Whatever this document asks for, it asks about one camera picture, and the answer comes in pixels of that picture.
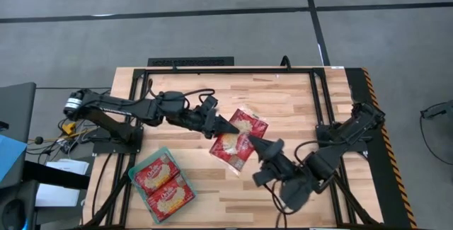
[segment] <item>packaged food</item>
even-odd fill
[[[134,179],[143,191],[150,196],[178,173],[178,167],[170,160],[167,153],[163,153],[157,160],[138,171]]]
[[[177,175],[148,199],[156,219],[162,222],[195,197],[182,175]]]
[[[252,117],[242,110],[236,110],[229,122],[237,127],[239,134],[221,134],[210,149],[210,153],[232,167],[239,173],[247,159],[253,152],[253,145],[248,140],[248,135],[263,137],[268,124]]]

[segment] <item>plastic wrapper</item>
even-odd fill
[[[195,197],[181,175],[177,175],[148,199],[148,205],[159,222],[162,222]]]
[[[163,167],[163,165],[167,165],[170,168],[169,175],[162,174],[162,169],[166,168],[165,166]],[[137,189],[137,192],[140,194],[140,197],[143,199],[143,202],[147,206],[147,209],[151,213],[151,216],[156,224],[160,224],[171,215],[174,215],[178,209],[193,200],[197,194],[187,176],[180,170],[180,167],[166,147],[159,149],[147,159],[138,163],[136,166],[131,168],[127,174],[129,175],[132,184]],[[145,179],[148,179],[148,176],[162,176],[162,178],[159,177],[156,180],[153,178],[153,181],[150,182],[152,185],[149,185],[152,188],[143,188],[142,186],[144,182],[141,180],[144,178],[140,176],[146,176]],[[172,188],[174,188],[178,194],[176,194],[176,192],[173,194]],[[183,202],[180,202],[180,200],[177,199],[181,194],[180,188],[182,188],[184,192]],[[154,206],[155,203],[156,206],[159,206],[159,196],[165,196],[167,201],[170,200],[170,202],[174,202],[174,205],[170,207],[168,207],[168,205],[162,205],[162,203],[160,204],[161,209],[164,207],[167,208],[167,210],[162,209],[166,213],[156,210],[158,207],[151,208],[150,204],[153,204]]]
[[[236,110],[229,122],[237,127],[239,134],[221,134],[210,149],[210,153],[227,163],[230,169],[239,174],[243,165],[253,152],[253,145],[248,140],[251,134],[263,137],[268,124],[254,114]]]
[[[178,167],[170,160],[167,153],[158,157],[147,167],[135,174],[135,181],[150,195],[179,173]]]

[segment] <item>red snack bag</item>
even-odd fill
[[[195,197],[181,175],[177,175],[154,194],[147,202],[159,222],[171,216]]]
[[[167,154],[164,154],[138,172],[134,179],[143,191],[150,196],[178,173],[178,167]]]
[[[237,127],[240,133],[221,134],[212,145],[210,153],[229,164],[234,172],[238,173],[253,152],[253,145],[248,140],[248,135],[263,137],[268,124],[239,109],[229,122]]]

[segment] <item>gray floor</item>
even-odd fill
[[[317,6],[452,0],[315,0]],[[0,18],[216,8],[307,6],[307,0],[0,0]],[[319,13],[332,65],[367,67],[387,113],[400,171],[418,226],[453,224],[452,167],[425,148],[419,110],[453,98],[453,8]],[[235,56],[237,65],[320,65],[309,13],[123,21],[0,24],[0,86],[110,86],[115,67],[148,57]],[[30,136],[53,137],[70,90],[38,90]],[[433,149],[453,161],[451,120],[425,122]],[[91,154],[80,146],[74,157]]]

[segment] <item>warning stripe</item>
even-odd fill
[[[363,68],[363,74],[365,75],[365,79],[367,80],[369,94],[371,95],[373,105],[376,108],[380,109],[379,104],[377,103],[377,97],[376,97],[376,93],[374,92],[374,89],[373,89],[371,78],[369,77],[368,71],[365,68]],[[390,145],[389,134],[387,133],[387,129],[385,128],[384,125],[381,128],[381,133],[382,133],[382,138],[384,139],[385,147],[387,148],[387,154],[389,155],[390,163],[393,166],[393,170],[395,173],[395,180],[398,183],[398,188],[401,193],[401,199],[403,199],[404,207],[406,208],[406,211],[408,214],[408,219],[409,219],[409,222],[411,223],[411,228],[416,229],[417,223],[415,222],[415,217],[413,216],[413,213],[412,213],[411,204],[408,201],[408,196],[406,194],[406,189],[404,188],[403,180],[401,179],[401,174],[398,169],[398,164],[396,163],[394,151]]]

